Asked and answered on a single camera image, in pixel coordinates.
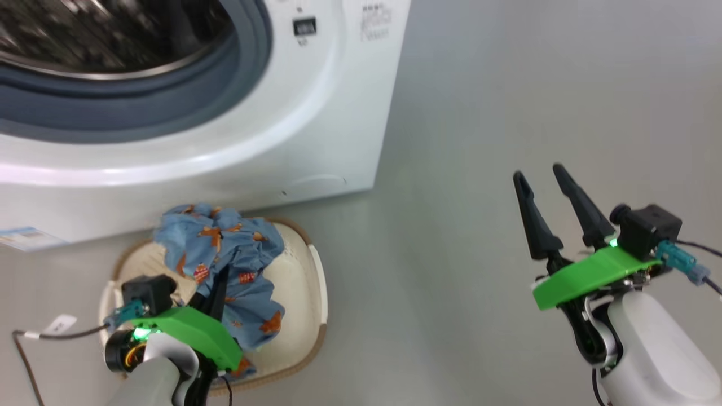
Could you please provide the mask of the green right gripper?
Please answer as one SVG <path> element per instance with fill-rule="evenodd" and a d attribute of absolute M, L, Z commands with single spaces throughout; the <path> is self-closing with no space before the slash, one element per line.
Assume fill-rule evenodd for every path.
<path fill-rule="evenodd" d="M 660 270 L 661 261 L 641 261 L 619 246 L 609 246 L 607 239 L 615 234 L 610 221 L 564 165 L 554 164 L 553 173 L 575 211 L 585 246 L 600 250 L 580 262 L 572 263 L 559 257 L 562 267 L 539 280 L 532 295 L 539 310 L 557 308 L 565 314 L 578 351 L 588 364 L 594 368 L 612 367 L 618 358 L 617 339 L 611 327 L 594 317 L 591 301 L 597 295 L 612 295 L 615 285 L 636 274 L 647 276 L 652 270 Z M 513 174 L 513 185 L 531 259 L 543 261 L 558 256 L 563 243 L 544 220 L 521 171 Z"/>

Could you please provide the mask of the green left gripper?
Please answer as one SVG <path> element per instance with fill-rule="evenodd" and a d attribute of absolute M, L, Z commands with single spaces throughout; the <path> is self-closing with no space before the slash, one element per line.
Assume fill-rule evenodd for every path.
<path fill-rule="evenodd" d="M 220 321 L 228 273 L 223 267 L 189 307 L 151 316 L 124 306 L 108 318 L 115 332 L 105 340 L 105 364 L 125 377 L 111 405 L 204 405 L 213 382 L 240 365 L 242 349 Z"/>

